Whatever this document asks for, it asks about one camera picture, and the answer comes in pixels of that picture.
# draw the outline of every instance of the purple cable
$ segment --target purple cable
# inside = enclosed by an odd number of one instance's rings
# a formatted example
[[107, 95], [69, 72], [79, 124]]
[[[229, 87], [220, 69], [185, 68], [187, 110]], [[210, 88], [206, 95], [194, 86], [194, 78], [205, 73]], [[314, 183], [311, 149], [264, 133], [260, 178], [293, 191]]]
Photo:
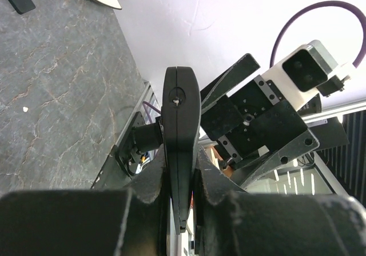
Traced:
[[156, 111], [157, 113], [161, 114], [160, 110], [157, 109], [156, 107], [154, 107], [151, 103], [147, 102], [147, 101], [143, 101], [142, 102], [143, 105], [147, 105], [149, 108], [151, 108], [152, 110]]
[[281, 32], [279, 33], [279, 36], [277, 37], [277, 39], [274, 43], [272, 53], [270, 55], [269, 67], [272, 67], [273, 64], [275, 63], [275, 56], [277, 53], [277, 49], [279, 48], [279, 44], [281, 42], [283, 35], [285, 34], [286, 30], [290, 27], [290, 25], [298, 17], [304, 15], [306, 12], [309, 12], [314, 9], [319, 9], [321, 7], [329, 7], [329, 6], [341, 7], [343, 9], [347, 9], [348, 11], [352, 12], [360, 21], [362, 31], [363, 31], [363, 41], [362, 41], [362, 45], [361, 45], [361, 50], [360, 50], [359, 54], [357, 55], [356, 59], [354, 60], [353, 65], [355, 67], [358, 67], [361, 64], [362, 60], [364, 59], [364, 57], [366, 55], [366, 17], [365, 17], [365, 15], [362, 13], [362, 11], [359, 8], [357, 8], [356, 6], [354, 6], [350, 3], [346, 3], [346, 2], [342, 2], [342, 1], [324, 1], [324, 2], [315, 3], [311, 6], [308, 6], [304, 9], [300, 10], [286, 23], [286, 25], [282, 28]]
[[146, 112], [146, 115], [148, 116], [149, 122], [153, 123], [153, 120], [151, 119], [150, 113], [148, 111], [148, 108], [146, 107], [146, 105], [144, 105], [144, 103], [142, 103], [142, 106], [144, 107], [144, 110]]

